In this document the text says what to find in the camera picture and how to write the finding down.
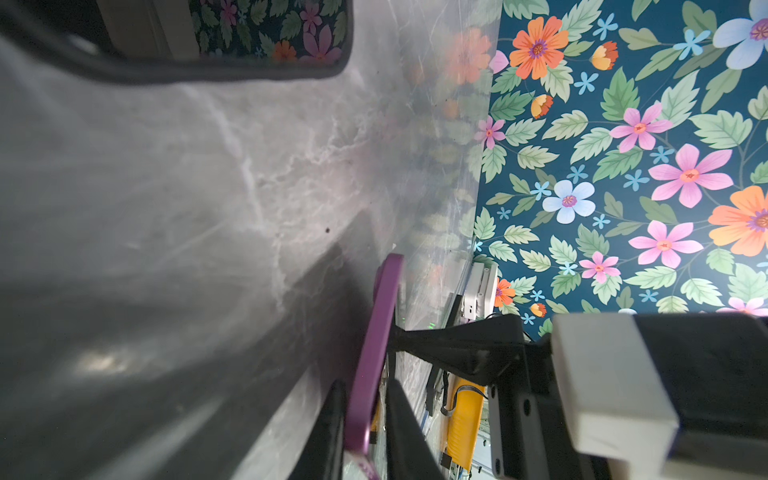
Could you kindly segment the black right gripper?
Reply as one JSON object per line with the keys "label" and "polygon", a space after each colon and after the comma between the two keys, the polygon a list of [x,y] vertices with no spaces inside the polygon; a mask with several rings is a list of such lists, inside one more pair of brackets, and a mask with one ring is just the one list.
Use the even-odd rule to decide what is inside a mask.
{"label": "black right gripper", "polygon": [[493,316],[444,329],[394,327],[389,349],[489,386],[495,478],[611,477],[606,459],[575,450],[558,393],[550,337],[524,342],[518,316]]}

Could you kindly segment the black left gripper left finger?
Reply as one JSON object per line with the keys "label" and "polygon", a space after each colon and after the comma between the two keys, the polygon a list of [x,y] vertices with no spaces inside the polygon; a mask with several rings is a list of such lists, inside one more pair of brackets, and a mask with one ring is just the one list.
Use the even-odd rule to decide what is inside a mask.
{"label": "black left gripper left finger", "polygon": [[336,380],[320,409],[289,480],[340,480],[344,466],[346,386]]}

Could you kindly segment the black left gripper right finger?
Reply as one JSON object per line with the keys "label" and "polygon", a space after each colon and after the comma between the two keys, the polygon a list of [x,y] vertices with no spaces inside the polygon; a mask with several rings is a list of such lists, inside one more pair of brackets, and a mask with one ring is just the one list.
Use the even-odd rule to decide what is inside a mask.
{"label": "black left gripper right finger", "polygon": [[443,480],[408,398],[396,379],[388,381],[385,405],[388,479]]}

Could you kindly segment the black smartphone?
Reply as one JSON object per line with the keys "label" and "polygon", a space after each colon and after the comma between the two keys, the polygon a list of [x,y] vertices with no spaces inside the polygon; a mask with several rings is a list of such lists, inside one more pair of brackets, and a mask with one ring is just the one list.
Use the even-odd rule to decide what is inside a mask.
{"label": "black smartphone", "polygon": [[130,59],[207,57],[335,65],[348,48],[342,0],[98,1],[111,45]]}
{"label": "black smartphone", "polygon": [[367,479],[379,477],[368,457],[370,431],[377,408],[390,330],[397,319],[396,309],[404,264],[402,255],[390,253],[377,270],[371,316],[346,411],[345,456],[360,468]]}

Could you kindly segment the black phone case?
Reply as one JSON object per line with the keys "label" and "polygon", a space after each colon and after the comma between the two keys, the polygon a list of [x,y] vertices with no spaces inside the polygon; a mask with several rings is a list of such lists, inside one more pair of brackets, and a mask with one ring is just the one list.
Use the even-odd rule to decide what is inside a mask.
{"label": "black phone case", "polygon": [[130,59],[119,55],[111,45],[98,1],[121,0],[4,1],[1,34],[27,53],[62,69],[92,79],[135,85],[328,78],[345,68],[353,45],[352,4],[348,48],[335,65],[278,65],[214,57],[191,62]]}

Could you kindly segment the white rectangular box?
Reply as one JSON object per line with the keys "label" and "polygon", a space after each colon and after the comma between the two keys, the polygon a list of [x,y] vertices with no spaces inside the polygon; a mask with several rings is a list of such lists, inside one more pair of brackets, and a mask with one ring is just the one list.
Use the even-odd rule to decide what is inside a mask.
{"label": "white rectangular box", "polygon": [[460,308],[460,322],[483,320],[493,314],[499,283],[498,267],[475,262],[469,273]]}

